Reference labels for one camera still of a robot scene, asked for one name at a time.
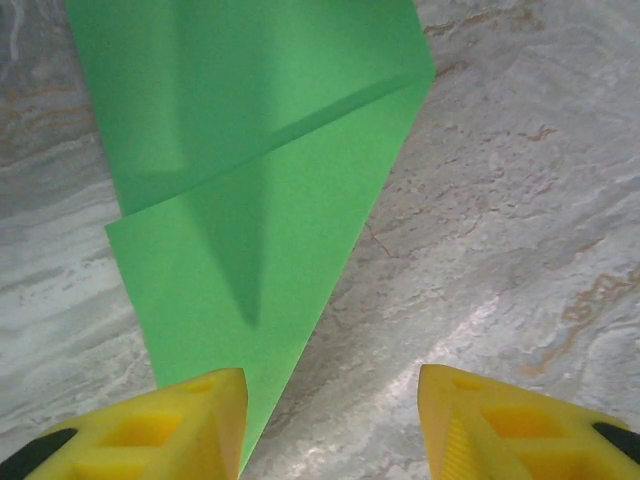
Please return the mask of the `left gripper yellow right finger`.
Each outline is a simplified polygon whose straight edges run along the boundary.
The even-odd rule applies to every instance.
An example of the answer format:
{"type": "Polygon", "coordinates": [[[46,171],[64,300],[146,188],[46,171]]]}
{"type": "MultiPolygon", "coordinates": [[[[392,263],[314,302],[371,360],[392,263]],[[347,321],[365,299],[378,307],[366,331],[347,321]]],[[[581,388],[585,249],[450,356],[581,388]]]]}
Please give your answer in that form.
{"type": "Polygon", "coordinates": [[[417,405],[432,480],[640,480],[640,433],[607,414],[435,364],[417,405]]]}

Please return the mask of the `green square paper sheet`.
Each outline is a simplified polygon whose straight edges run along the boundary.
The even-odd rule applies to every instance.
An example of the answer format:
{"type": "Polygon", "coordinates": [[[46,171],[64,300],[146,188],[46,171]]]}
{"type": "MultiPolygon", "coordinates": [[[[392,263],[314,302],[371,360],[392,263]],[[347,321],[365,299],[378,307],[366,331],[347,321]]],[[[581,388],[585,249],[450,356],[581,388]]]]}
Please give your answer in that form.
{"type": "Polygon", "coordinates": [[[413,0],[65,0],[159,386],[240,367],[250,455],[421,109],[413,0]]]}

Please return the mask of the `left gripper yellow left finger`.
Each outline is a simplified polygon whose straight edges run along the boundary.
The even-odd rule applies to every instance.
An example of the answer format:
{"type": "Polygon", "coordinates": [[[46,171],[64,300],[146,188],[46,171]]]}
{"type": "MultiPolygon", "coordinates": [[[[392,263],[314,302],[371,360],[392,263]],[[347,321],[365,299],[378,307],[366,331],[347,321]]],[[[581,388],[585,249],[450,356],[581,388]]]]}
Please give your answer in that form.
{"type": "Polygon", "coordinates": [[[51,427],[0,480],[238,480],[247,405],[243,370],[215,370],[51,427]]]}

